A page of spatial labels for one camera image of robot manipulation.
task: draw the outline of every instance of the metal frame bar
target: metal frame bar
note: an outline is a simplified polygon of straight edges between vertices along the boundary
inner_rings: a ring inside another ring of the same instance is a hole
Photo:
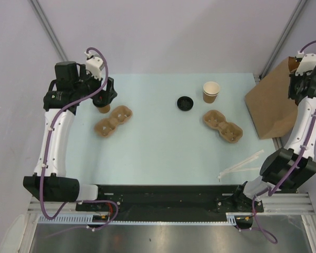
[[[302,215],[302,220],[311,250],[316,253],[316,215]]]
[[[58,38],[56,37],[54,30],[52,26],[50,25],[50,22],[48,21],[48,18],[46,14],[44,13],[40,3],[38,0],[28,0],[31,4],[35,15],[37,16],[38,20],[40,21],[45,33],[47,34],[48,38],[50,39],[55,51],[58,54],[58,57],[61,59],[61,61],[65,62],[68,61],[68,57],[65,54]]]
[[[32,246],[32,242],[35,235],[35,230],[36,230],[39,217],[40,215],[37,213],[27,214],[26,229],[25,229],[18,253],[29,253],[29,251],[31,250],[31,246]]]
[[[276,43],[275,48],[273,49],[273,52],[269,56],[269,59],[267,60],[267,64],[264,66],[261,74],[260,79],[263,79],[269,72],[270,68],[272,67],[276,57],[279,55],[279,52],[284,46],[285,41],[288,38],[288,35],[290,34],[291,30],[293,29],[296,21],[299,19],[300,15],[303,13],[304,8],[308,5],[308,2],[310,0],[299,0],[297,3],[295,10],[291,14],[287,24],[285,25],[285,28],[279,38],[279,40]]]

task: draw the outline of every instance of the brown paper cup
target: brown paper cup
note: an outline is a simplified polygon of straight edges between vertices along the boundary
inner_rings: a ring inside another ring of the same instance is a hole
[[[209,96],[205,92],[203,92],[203,98],[204,98],[204,101],[206,103],[210,104],[210,103],[214,102],[214,100],[216,99],[216,95],[215,96]]]
[[[110,104],[106,105],[105,107],[97,107],[97,109],[100,111],[100,113],[108,113],[110,111]]]
[[[203,99],[206,103],[213,103],[220,92],[220,86],[216,82],[207,82],[203,87]]]

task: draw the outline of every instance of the tabletop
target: tabletop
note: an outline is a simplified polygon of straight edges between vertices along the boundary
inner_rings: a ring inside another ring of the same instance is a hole
[[[259,140],[244,96],[255,86],[251,73],[112,75],[118,96],[101,114],[92,100],[77,108],[68,140],[66,176],[81,183],[196,185],[241,184],[259,175],[264,159],[275,151],[272,139]],[[202,86],[221,86],[214,103],[202,98]],[[176,102],[192,98],[189,111]],[[94,126],[112,110],[125,105],[132,117],[108,138]],[[228,143],[202,120],[209,110],[223,113],[243,130],[237,143]],[[238,172],[220,172],[257,153]]]

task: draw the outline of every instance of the cable connector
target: cable connector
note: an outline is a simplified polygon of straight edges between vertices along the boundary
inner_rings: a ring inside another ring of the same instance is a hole
[[[90,59],[93,56],[93,54],[87,53],[86,51],[84,51],[84,54],[88,59]]]
[[[300,51],[297,51],[297,54],[295,56],[296,59],[302,59],[304,57],[304,52],[300,52]]]

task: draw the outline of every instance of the white cable clip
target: white cable clip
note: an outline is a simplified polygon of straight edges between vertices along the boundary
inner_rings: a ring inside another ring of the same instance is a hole
[[[301,149],[307,150],[307,146],[306,145],[300,145]]]
[[[304,57],[304,52],[300,52],[300,51],[297,51],[297,54],[296,54],[296,58],[297,59],[302,59]]]

